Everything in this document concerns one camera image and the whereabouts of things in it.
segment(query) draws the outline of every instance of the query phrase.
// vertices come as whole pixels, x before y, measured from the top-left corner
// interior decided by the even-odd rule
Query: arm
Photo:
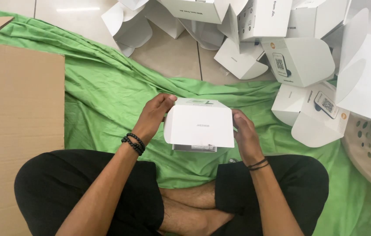
[[[242,161],[246,166],[262,161],[264,155],[254,123],[240,110],[232,110],[232,114],[234,126],[238,130],[234,133]],[[303,236],[270,165],[250,172],[260,205],[263,235]]]
[[[176,99],[174,95],[159,94],[147,102],[132,133],[147,145]],[[137,158],[136,151],[128,143],[122,143],[69,213],[56,236],[105,236]]]

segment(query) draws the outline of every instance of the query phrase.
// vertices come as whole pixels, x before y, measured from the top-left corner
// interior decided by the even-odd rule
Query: tile grout line
[[[198,65],[200,66],[200,78],[201,78],[201,81],[203,81],[203,74],[201,72],[201,62],[200,62],[200,50],[198,49],[198,42],[196,43],[197,43]]]
[[[35,2],[34,2],[34,19],[35,19],[35,12],[36,12],[36,10],[37,10],[37,0],[35,0]]]

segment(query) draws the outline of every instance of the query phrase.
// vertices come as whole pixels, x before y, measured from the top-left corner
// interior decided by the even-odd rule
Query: person
[[[146,146],[174,95],[143,108],[132,133]],[[15,179],[18,207],[34,236],[310,236],[328,197],[316,159],[264,157],[254,123],[232,110],[241,162],[221,164],[216,180],[160,189],[156,165],[123,142],[115,154],[58,150],[26,162]],[[128,137],[132,144],[137,139]]]

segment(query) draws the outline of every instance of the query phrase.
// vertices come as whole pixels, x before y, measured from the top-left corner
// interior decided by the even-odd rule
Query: white floor tile
[[[0,0],[0,10],[34,17],[35,0]]]
[[[101,19],[117,0],[37,0],[35,18],[118,48]]]

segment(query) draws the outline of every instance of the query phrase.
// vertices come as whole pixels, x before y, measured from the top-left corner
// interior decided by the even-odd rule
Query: green cloth
[[[67,149],[115,152],[145,103],[160,92],[216,99],[241,109],[254,122],[265,154],[303,154],[324,164],[330,194],[314,236],[371,236],[371,184],[352,165],[339,140],[308,148],[292,138],[291,127],[271,112],[278,82],[215,86],[195,79],[165,78],[75,33],[12,13],[0,11],[0,16],[15,16],[0,30],[1,44],[66,56]],[[183,188],[213,180],[217,165],[229,158],[240,159],[237,147],[219,148],[212,154],[174,152],[165,143],[161,126],[140,160],[156,163],[160,187]]]

